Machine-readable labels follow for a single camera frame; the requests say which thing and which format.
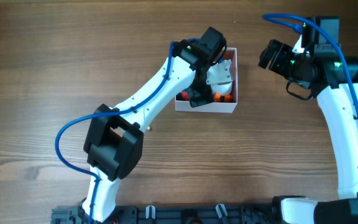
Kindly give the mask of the red toy fire truck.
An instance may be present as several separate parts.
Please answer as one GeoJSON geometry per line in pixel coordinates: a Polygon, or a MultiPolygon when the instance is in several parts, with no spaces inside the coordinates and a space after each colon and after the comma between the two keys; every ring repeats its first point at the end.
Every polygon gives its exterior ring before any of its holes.
{"type": "Polygon", "coordinates": [[[181,101],[188,101],[189,100],[189,95],[188,92],[183,90],[178,94],[178,99],[181,101]]]}

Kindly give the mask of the white yellow plush duck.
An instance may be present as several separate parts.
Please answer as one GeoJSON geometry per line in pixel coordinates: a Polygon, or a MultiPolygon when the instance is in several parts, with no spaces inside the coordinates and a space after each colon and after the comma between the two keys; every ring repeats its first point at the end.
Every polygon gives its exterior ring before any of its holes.
{"type": "Polygon", "coordinates": [[[220,94],[221,96],[225,96],[231,94],[233,82],[225,83],[225,84],[212,84],[210,85],[212,89],[213,95],[220,94]]]}

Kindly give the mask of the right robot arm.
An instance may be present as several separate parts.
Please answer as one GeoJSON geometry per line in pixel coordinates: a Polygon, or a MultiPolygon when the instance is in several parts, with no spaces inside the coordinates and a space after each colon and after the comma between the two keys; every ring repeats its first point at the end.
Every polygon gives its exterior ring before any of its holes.
{"type": "Polygon", "coordinates": [[[271,217],[277,223],[358,223],[358,58],[346,57],[337,17],[266,14],[266,21],[293,29],[294,46],[271,40],[259,66],[289,85],[310,91],[328,125],[337,166],[337,200],[276,196],[271,217]]]}

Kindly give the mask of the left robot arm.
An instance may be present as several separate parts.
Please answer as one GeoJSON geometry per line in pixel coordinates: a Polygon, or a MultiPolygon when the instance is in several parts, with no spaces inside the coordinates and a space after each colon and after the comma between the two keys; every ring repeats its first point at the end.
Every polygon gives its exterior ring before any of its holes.
{"type": "Polygon", "coordinates": [[[214,101],[207,72],[226,49],[226,39],[213,27],[199,39],[172,42],[160,70],[143,87],[116,106],[101,104],[94,111],[83,147],[94,173],[79,208],[84,222],[103,223],[112,215],[121,180],[142,156],[147,127],[177,94],[187,91],[192,108],[214,101]]]}

